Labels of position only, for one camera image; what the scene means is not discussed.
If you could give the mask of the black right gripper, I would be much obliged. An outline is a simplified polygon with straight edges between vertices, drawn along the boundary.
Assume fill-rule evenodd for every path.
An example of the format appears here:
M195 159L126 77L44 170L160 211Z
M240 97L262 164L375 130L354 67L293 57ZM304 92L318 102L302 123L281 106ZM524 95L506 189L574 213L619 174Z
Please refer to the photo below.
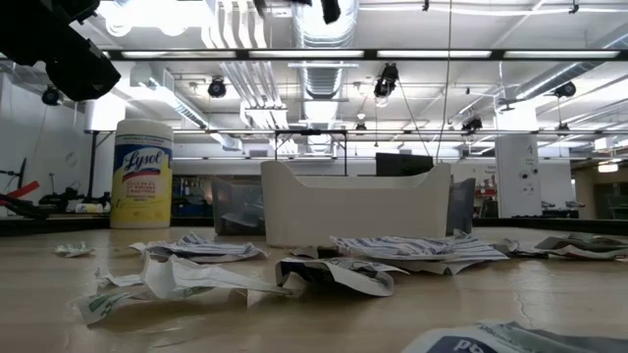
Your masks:
M336 22L341 14L340 4L338 0L321 0L323 20L326 24Z

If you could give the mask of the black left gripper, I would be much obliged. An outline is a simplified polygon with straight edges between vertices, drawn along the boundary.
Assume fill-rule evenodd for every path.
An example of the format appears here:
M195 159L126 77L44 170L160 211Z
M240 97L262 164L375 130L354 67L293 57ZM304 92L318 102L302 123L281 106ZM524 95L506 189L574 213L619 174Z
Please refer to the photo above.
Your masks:
M27 66L89 54L71 23L82 24L97 8L98 0L1 0L1 53Z

